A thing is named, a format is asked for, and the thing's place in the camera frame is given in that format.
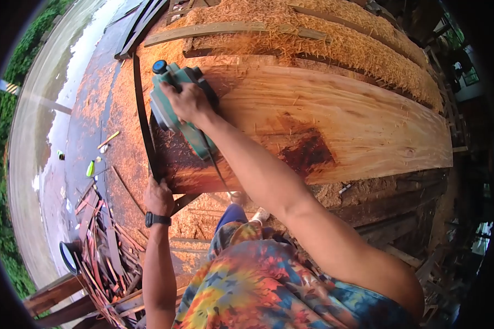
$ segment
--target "dark wood stain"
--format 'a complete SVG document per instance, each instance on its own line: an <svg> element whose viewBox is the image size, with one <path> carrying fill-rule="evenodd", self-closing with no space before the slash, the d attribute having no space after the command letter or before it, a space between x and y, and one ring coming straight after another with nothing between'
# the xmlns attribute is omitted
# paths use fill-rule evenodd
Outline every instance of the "dark wood stain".
<svg viewBox="0 0 494 329"><path fill-rule="evenodd" d="M316 128L310 128L303 134L296 147L287 146L279 155L302 178L309 176L317 165L335 163L322 135Z"/></svg>

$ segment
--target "wooden beam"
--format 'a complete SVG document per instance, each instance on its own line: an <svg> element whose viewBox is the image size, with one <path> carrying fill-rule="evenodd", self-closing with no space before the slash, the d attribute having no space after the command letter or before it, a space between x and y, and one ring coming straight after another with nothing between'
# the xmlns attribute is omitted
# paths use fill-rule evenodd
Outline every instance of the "wooden beam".
<svg viewBox="0 0 494 329"><path fill-rule="evenodd" d="M416 217L415 213L404 214L379 223L356 227L355 230L368 244L375 248L382 248L393 240L415 230L417 228Z"/></svg>
<svg viewBox="0 0 494 329"><path fill-rule="evenodd" d="M458 148L452 148L452 152L454 152L454 153L466 152L466 151L468 151L468 147L467 146L460 146Z"/></svg>
<svg viewBox="0 0 494 329"><path fill-rule="evenodd" d="M96 311L97 309L95 308L92 299L89 296L84 296L72 304L61 308L57 312L53 312L41 319L35 320L35 322L40 328L53 328Z"/></svg>
<svg viewBox="0 0 494 329"><path fill-rule="evenodd" d="M220 112L307 184L353 181L452 166L445 119L377 86L282 66L200 66L220 97ZM223 191L183 140L154 136L174 193ZM230 188L240 184L226 161L217 166Z"/></svg>
<svg viewBox="0 0 494 329"><path fill-rule="evenodd" d="M145 39L144 46L150 47L160 43L195 36L238 33L238 32L266 31L266 25L262 22L222 22L207 23L178 27L153 34Z"/></svg>
<svg viewBox="0 0 494 329"><path fill-rule="evenodd" d="M389 244L382 247L382 250L384 250L385 252L387 252L390 255L394 255L395 257L402 260L403 262L405 262L409 266L413 266L415 268L418 268L422 264L421 260L418 260L415 257L412 257L409 254L402 252L401 250L398 250L397 248L395 248Z"/></svg>
<svg viewBox="0 0 494 329"><path fill-rule="evenodd" d="M356 227L408 213L445 193L446 189L447 182L442 181L419 191L407 192L356 206L331 209L330 212Z"/></svg>
<svg viewBox="0 0 494 329"><path fill-rule="evenodd" d="M81 276L68 273L24 299L24 307L31 316L37 316L80 291L84 284Z"/></svg>

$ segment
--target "window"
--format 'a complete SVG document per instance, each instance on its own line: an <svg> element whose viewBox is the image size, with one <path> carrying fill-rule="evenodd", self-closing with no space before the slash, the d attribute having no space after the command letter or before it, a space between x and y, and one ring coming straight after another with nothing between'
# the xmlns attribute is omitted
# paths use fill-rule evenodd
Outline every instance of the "window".
<svg viewBox="0 0 494 329"><path fill-rule="evenodd" d="M463 79L465 79L465 86L470 86L476 82L479 82L479 78L477 76L476 69L474 69L474 67L472 67L470 71L463 73L462 76Z"/></svg>

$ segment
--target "shoe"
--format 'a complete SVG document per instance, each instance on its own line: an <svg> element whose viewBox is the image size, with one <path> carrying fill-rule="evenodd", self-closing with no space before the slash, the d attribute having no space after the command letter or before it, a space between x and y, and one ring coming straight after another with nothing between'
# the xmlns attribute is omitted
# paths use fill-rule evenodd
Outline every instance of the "shoe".
<svg viewBox="0 0 494 329"><path fill-rule="evenodd" d="M269 219L270 216L271 216L271 214L267 210L260 207L260 208L258 208L258 211L256 212L256 214L254 214L254 216L252 216L250 222L257 220L258 222L260 222L260 224L262 226L264 226L265 222Z"/></svg>

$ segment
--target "pile of wood scraps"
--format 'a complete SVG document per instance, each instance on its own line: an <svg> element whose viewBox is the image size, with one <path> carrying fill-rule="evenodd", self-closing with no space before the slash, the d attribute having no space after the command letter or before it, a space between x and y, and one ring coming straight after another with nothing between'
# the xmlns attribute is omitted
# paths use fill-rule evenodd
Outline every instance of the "pile of wood scraps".
<svg viewBox="0 0 494 329"><path fill-rule="evenodd" d="M143 318L144 304L119 312L116 302L141 288L145 248L139 245L112 217L94 184L76 208L80 218L82 254L75 253L85 290L112 325L132 328Z"/></svg>

